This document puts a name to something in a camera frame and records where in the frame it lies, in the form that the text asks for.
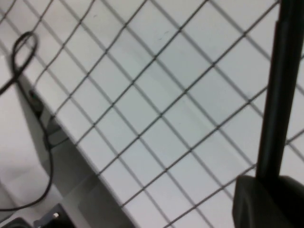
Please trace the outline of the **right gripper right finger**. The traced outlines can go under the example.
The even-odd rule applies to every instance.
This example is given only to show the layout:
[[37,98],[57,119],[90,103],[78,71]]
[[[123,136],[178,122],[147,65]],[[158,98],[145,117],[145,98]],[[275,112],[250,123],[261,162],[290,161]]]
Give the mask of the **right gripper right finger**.
[[264,228],[302,228],[304,226],[304,186],[289,176],[261,178],[265,188]]

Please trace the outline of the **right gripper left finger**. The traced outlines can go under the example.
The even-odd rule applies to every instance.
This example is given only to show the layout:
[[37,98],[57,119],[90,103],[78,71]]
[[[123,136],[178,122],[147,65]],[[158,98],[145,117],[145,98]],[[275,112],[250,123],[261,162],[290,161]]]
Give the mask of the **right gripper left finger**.
[[239,176],[236,181],[232,216],[236,228],[257,228],[262,219],[259,210],[264,188],[251,176]]

